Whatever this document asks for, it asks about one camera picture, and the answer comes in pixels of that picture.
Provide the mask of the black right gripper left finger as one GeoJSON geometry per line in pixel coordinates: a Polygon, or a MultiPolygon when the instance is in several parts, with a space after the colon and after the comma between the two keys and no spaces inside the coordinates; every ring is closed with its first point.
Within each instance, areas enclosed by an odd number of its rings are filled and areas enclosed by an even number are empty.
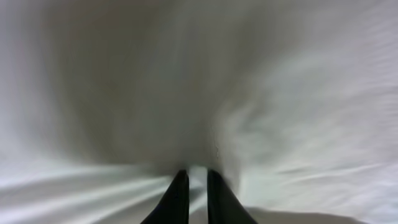
{"type": "Polygon", "coordinates": [[[161,200],[141,224],[188,224],[189,177],[178,171],[161,200]]]}

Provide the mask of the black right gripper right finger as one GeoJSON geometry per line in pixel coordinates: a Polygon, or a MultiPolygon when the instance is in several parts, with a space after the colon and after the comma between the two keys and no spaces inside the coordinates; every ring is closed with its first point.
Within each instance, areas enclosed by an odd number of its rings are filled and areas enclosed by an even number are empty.
{"type": "Polygon", "coordinates": [[[209,224],[257,224],[215,170],[207,174],[207,207],[209,224]]]}

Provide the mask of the white printed t-shirt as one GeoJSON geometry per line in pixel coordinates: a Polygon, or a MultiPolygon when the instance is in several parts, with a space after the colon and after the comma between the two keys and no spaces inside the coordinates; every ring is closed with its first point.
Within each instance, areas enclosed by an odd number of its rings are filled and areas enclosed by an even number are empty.
{"type": "Polygon", "coordinates": [[[140,223],[180,169],[259,223],[397,222],[396,1],[2,1],[1,222],[140,223]]]}

